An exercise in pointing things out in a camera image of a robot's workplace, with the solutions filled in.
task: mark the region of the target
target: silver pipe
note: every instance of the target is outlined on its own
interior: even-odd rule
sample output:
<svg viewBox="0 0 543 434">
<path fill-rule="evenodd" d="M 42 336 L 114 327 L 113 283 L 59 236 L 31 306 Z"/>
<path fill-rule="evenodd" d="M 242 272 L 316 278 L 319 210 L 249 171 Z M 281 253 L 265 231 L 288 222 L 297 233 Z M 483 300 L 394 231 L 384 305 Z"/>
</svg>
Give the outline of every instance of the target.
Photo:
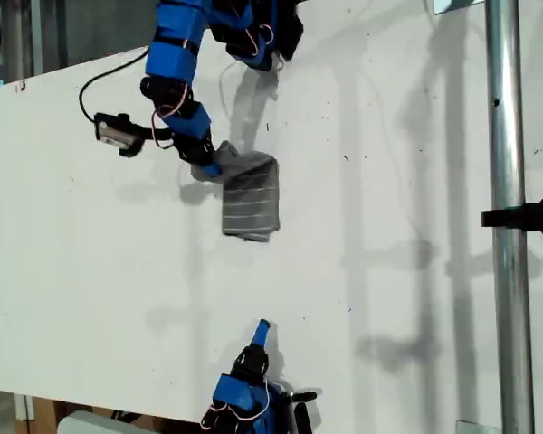
<svg viewBox="0 0 543 434">
<path fill-rule="evenodd" d="M 495 210 L 525 202 L 525 163 L 518 0 L 486 0 L 491 124 L 491 188 Z M 493 233 L 503 434 L 533 434 L 527 236 Z"/>
</svg>

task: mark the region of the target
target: gray cloth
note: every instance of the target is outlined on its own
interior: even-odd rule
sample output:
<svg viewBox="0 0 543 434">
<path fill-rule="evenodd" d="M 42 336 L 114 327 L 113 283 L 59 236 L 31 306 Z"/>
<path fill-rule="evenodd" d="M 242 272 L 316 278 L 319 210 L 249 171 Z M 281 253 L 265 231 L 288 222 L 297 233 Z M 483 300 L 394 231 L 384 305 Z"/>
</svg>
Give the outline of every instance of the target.
<svg viewBox="0 0 543 434">
<path fill-rule="evenodd" d="M 278 162 L 263 152 L 240 154 L 223 142 L 214 161 L 222 169 L 217 177 L 207 176 L 201 167 L 191 173 L 198 181 L 224 187 L 222 230 L 224 235 L 266 242 L 280 229 L 280 177 Z"/>
</svg>

